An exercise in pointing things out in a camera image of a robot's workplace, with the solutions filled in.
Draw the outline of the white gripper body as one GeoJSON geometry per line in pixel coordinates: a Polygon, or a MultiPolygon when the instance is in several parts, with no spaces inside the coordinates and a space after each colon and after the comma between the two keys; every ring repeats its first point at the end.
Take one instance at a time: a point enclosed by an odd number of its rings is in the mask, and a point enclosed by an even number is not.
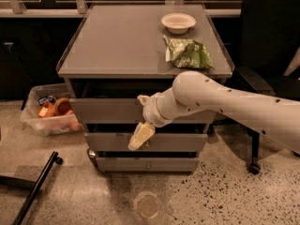
{"type": "Polygon", "coordinates": [[[143,106],[142,117],[144,120],[155,128],[162,128],[169,125],[172,120],[163,117],[158,110],[158,93],[150,97],[149,103],[143,106]]]}

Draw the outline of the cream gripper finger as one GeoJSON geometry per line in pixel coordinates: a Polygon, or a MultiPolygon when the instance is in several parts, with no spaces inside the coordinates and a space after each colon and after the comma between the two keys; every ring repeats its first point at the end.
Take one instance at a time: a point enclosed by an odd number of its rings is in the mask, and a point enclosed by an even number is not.
{"type": "Polygon", "coordinates": [[[147,95],[138,95],[137,99],[140,101],[140,103],[145,106],[149,103],[150,97],[147,95]]]}
{"type": "Polygon", "coordinates": [[[139,149],[146,141],[148,141],[156,132],[156,128],[151,124],[139,123],[129,140],[128,149],[135,151],[139,149]]]}

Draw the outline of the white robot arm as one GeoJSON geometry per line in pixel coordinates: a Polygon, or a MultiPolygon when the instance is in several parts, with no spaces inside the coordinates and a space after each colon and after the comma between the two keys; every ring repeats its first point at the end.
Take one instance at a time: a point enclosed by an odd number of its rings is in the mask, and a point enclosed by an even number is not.
{"type": "Polygon", "coordinates": [[[144,121],[129,140],[131,151],[139,149],[157,128],[174,119],[209,110],[300,153],[299,101],[232,89],[191,70],[177,75],[171,88],[151,97],[139,96],[139,100],[144,121]]]}

